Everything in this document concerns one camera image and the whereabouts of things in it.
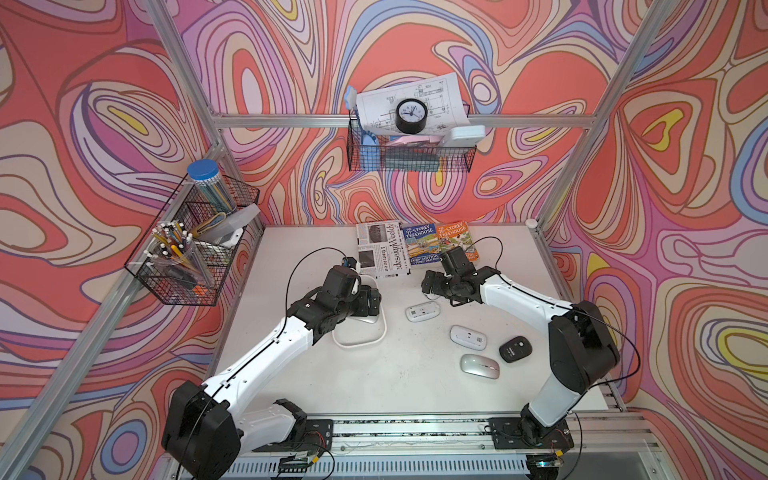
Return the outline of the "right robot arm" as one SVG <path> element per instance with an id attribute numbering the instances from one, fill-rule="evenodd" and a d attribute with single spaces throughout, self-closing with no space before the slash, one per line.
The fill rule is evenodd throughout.
<path id="1" fill-rule="evenodd" d="M 495 307 L 546 337 L 550 374 L 521 410 L 518 423 L 522 441 L 542 446 L 588 390 L 620 363 L 609 326 L 593 303 L 559 300 L 514 282 L 496 268 L 476 268 L 460 247 L 441 254 L 440 261 L 444 271 L 425 273 L 423 293 L 453 306 L 475 302 Z"/>

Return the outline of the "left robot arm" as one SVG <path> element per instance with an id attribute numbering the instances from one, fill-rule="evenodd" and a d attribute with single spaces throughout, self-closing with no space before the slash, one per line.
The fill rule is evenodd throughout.
<path id="1" fill-rule="evenodd" d="M 182 383 L 171 396 L 161 437 L 180 471 L 195 479 L 219 479 L 244 452 L 284 443 L 296 445 L 306 414 L 278 399 L 246 411 L 284 367 L 349 317 L 377 317 L 381 294 L 354 269 L 336 265 L 323 284 L 290 304 L 284 318 L 255 347 L 201 384 Z"/>

